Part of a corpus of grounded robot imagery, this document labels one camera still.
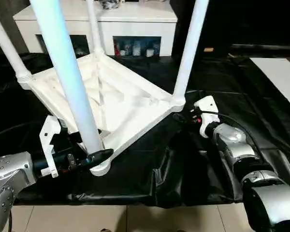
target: white floor tile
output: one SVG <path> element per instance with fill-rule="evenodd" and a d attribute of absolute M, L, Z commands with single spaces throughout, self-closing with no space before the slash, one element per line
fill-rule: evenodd
<path fill-rule="evenodd" d="M 161 209 L 129 206 L 128 232 L 224 232 L 216 205 Z"/>
<path fill-rule="evenodd" d="M 126 206 L 35 206 L 26 232 L 126 231 Z"/>
<path fill-rule="evenodd" d="M 253 232 L 242 203 L 222 204 L 218 208 L 226 232 Z"/>

